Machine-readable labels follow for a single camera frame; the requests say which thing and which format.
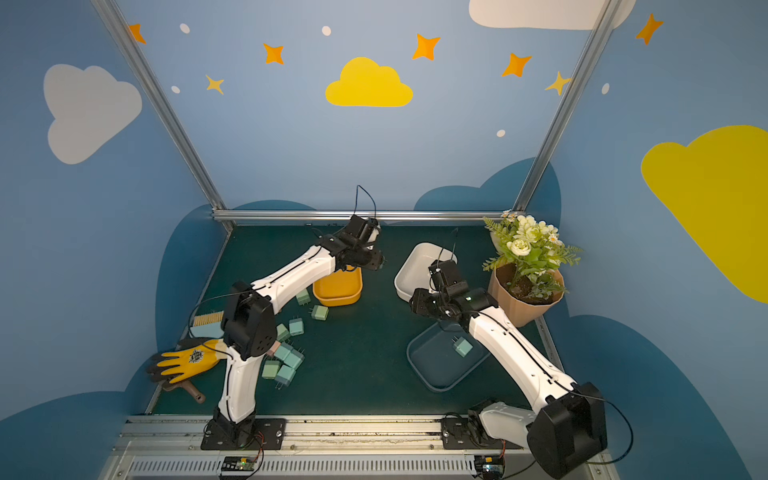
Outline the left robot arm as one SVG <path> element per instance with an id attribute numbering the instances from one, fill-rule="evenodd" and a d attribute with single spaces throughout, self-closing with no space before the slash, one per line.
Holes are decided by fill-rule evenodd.
<path id="1" fill-rule="evenodd" d="M 247 448 L 257 438 L 256 389 L 261 364 L 277 340 L 275 317 L 301 290 L 348 267 L 376 271 L 383 255 L 374 217 L 352 215 L 339 231 L 323 234 L 301 256 L 251 284 L 237 282 L 221 328 L 226 374 L 221 398 L 204 428 L 203 450 Z"/>

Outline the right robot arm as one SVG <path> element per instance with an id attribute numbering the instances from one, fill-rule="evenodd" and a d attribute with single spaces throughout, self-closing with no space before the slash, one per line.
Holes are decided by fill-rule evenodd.
<path id="1" fill-rule="evenodd" d="M 515 381 L 531 406 L 524 417 L 503 402 L 481 409 L 489 437 L 519 445 L 542 470 L 561 479 L 608 446 L 605 398 L 593 384 L 577 383 L 543 356 L 483 288 L 472 289 L 453 260 L 428 267 L 431 285 L 409 304 L 424 317 L 460 325 Z"/>

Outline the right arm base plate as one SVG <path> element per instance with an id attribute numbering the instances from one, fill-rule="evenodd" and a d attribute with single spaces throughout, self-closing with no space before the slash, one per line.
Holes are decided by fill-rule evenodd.
<path id="1" fill-rule="evenodd" d="M 521 445 L 491 438 L 478 420 L 458 415 L 447 415 L 440 420 L 440 438 L 445 450 L 523 449 Z"/>

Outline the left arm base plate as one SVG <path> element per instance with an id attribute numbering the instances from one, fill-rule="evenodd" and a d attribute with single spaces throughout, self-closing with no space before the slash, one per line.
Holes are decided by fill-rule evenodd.
<path id="1" fill-rule="evenodd" d="M 287 420 L 284 418 L 247 418 L 235 424 L 223 417 L 217 417 L 206 424 L 201 449 L 280 450 L 286 425 Z"/>

